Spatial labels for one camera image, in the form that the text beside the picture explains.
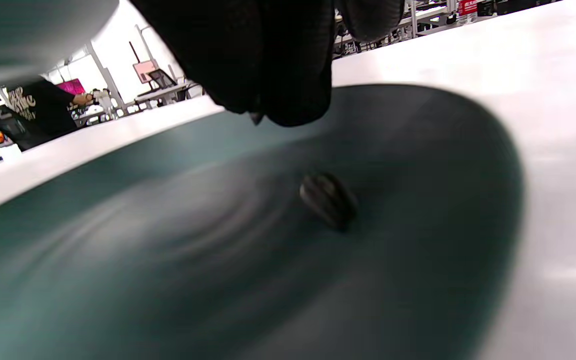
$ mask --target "gloved hand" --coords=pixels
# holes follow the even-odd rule
[[[231,112],[299,126],[330,105],[333,0],[132,0],[185,75]],[[385,37],[404,0],[341,0],[350,33]]]

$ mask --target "white desk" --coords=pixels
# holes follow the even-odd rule
[[[576,1],[344,57],[333,64],[333,82],[446,89],[500,119],[524,167],[525,213],[512,276],[477,358],[576,360]],[[29,150],[0,163],[0,204],[110,151],[221,111],[204,97]]]
[[[190,82],[190,83],[185,82],[183,84],[177,84],[177,85],[171,86],[169,88],[160,89],[158,91],[147,93],[147,94],[142,95],[142,96],[137,96],[134,98],[134,102],[135,103],[143,103],[143,102],[150,101],[150,100],[162,99],[162,98],[165,98],[166,96],[168,96],[170,94],[174,94],[178,91],[183,91],[184,89],[188,88],[192,84],[193,84],[192,82]]]

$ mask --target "person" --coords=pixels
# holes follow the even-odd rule
[[[78,129],[69,106],[86,105],[94,99],[89,93],[73,95],[41,76],[8,86],[7,90],[12,110],[53,138]]]

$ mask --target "office chair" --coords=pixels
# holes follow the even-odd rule
[[[52,140],[39,126],[26,120],[6,105],[0,105],[0,132],[26,151]]]
[[[148,76],[159,86],[159,90],[177,86],[177,82],[160,68],[150,71]]]

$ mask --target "computer monitor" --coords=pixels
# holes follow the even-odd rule
[[[57,84],[57,86],[59,89],[69,92],[72,95],[79,95],[86,92],[79,79],[64,81],[61,84]]]
[[[153,78],[151,78],[148,73],[158,69],[157,61],[154,60],[132,64],[132,67],[134,68],[135,73],[137,73],[137,76],[139,76],[139,80],[142,84],[148,84],[148,82],[151,82]]]

